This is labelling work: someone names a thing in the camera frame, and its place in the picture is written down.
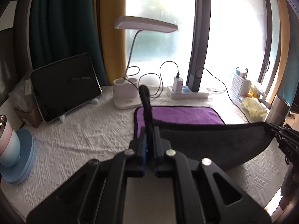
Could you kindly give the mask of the person's hand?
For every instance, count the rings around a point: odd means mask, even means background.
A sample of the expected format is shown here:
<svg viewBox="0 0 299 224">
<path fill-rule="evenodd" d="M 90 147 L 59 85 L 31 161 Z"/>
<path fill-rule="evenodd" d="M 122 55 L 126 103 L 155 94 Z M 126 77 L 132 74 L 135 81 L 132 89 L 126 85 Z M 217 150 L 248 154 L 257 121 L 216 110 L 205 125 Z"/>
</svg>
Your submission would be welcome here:
<svg viewBox="0 0 299 224">
<path fill-rule="evenodd" d="M 281 200 L 279 206 L 285 209 L 298 189 L 298 169 L 291 163 L 284 176 L 281 186 Z"/>
</svg>

